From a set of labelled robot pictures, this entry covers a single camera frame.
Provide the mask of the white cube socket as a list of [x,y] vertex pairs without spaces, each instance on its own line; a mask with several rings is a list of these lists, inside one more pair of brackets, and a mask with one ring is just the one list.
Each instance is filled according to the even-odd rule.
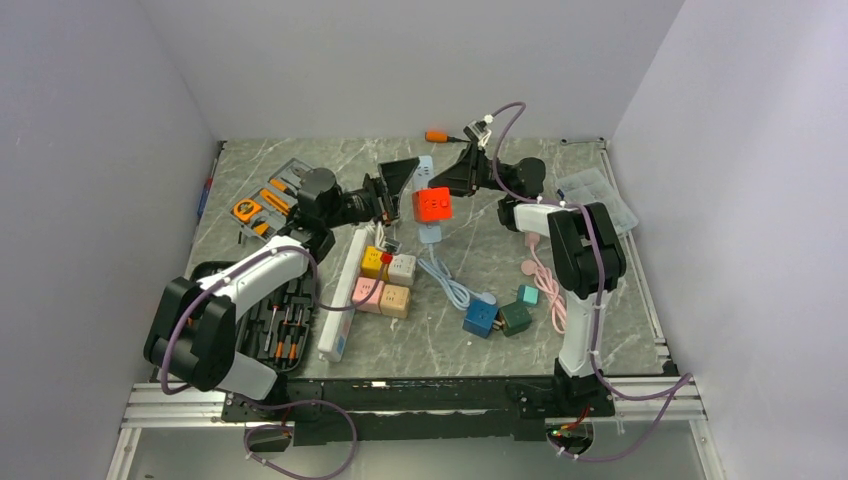
[[414,284],[417,258],[409,254],[395,255],[389,264],[387,277],[392,285],[411,287]]

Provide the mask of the white power strip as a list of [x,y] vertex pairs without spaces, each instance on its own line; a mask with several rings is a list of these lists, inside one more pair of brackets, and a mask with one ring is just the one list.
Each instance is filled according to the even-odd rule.
[[[357,229],[347,250],[340,276],[332,297],[332,306],[350,306],[354,287],[366,247],[373,240],[368,227]],[[327,362],[340,362],[349,336],[354,309],[329,311],[317,344],[319,357]]]

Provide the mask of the light blue power strip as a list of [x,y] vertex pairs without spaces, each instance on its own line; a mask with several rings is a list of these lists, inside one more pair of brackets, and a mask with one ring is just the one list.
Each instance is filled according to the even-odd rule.
[[429,182],[434,178],[433,167],[431,156],[419,156],[418,166],[412,176],[413,218],[418,226],[419,240],[425,245],[442,240],[440,222],[435,217],[435,208],[439,206],[439,201],[436,193],[429,188]]

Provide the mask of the pink cube socket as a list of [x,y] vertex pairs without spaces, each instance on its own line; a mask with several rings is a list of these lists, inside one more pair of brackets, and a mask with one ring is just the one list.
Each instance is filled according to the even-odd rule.
[[385,283],[367,277],[358,277],[351,300],[358,311],[380,314],[380,301]]

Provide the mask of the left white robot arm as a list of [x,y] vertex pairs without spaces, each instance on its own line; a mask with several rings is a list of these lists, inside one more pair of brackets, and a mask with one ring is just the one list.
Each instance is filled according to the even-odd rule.
[[398,219],[400,195],[419,164],[417,157],[381,163],[377,176],[350,191],[327,168],[307,170],[282,230],[260,249],[217,274],[171,280],[143,348],[161,371],[162,391],[176,394],[168,384],[174,375],[186,387],[248,398],[261,419],[279,417],[288,402],[286,376],[238,351],[238,320],[285,283],[317,271],[335,244],[334,228]]

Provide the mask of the blue cube adapter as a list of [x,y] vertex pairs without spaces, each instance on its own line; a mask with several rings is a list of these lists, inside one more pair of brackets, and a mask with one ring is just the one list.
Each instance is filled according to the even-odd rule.
[[494,327],[498,308],[485,301],[474,299],[469,303],[462,322],[462,329],[472,335],[486,339]]

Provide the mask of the clear plastic organizer box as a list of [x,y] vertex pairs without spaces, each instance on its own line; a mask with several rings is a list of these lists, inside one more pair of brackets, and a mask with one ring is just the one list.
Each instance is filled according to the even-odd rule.
[[555,181],[555,191],[568,204],[602,203],[619,236],[626,235],[639,220],[618,191],[598,168],[567,175]]

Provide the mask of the tan cube socket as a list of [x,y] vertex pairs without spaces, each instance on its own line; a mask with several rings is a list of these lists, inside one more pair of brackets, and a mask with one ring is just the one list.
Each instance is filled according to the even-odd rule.
[[380,312],[388,317],[406,319],[410,309],[410,289],[402,285],[386,284],[379,300]]

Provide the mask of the pink power strip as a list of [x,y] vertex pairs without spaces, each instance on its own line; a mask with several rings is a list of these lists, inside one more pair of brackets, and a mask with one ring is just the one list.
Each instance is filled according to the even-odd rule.
[[535,232],[527,232],[525,234],[524,243],[531,250],[534,251],[538,246],[541,240],[541,235]]

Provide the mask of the green cube adapter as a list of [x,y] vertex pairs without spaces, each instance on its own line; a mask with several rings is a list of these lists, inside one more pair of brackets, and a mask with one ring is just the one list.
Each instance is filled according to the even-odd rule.
[[532,324],[532,315],[521,301],[501,306],[495,317],[494,327],[506,337],[526,331]]

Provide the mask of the red cube socket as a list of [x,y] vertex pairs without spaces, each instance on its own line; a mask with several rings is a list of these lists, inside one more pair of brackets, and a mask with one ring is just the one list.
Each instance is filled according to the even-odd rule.
[[413,216],[419,223],[435,223],[453,217],[448,187],[426,188],[412,194]]

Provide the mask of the yellow cube socket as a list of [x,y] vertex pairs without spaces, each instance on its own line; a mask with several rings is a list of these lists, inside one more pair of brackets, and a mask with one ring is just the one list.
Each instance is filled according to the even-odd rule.
[[385,263],[386,259],[391,260],[391,256],[373,245],[367,246],[360,262],[361,276],[387,281],[388,266]]

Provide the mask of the teal plug adapter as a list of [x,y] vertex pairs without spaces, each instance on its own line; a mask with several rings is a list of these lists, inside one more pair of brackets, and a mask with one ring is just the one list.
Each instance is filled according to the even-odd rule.
[[516,300],[526,306],[537,306],[539,295],[540,291],[538,288],[530,285],[520,285],[516,292]]

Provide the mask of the grey tool tray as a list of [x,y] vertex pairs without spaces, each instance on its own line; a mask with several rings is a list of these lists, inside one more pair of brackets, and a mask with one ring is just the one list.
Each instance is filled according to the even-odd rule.
[[279,233],[297,204],[303,177],[312,169],[313,166],[291,158],[265,183],[237,200],[229,216],[238,225],[239,242],[245,238],[267,241]]

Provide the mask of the black tool case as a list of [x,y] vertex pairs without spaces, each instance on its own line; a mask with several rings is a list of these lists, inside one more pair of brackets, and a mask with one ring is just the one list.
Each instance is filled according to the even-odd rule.
[[310,270],[277,288],[236,322],[236,351],[277,372],[298,369],[317,310],[314,296]]

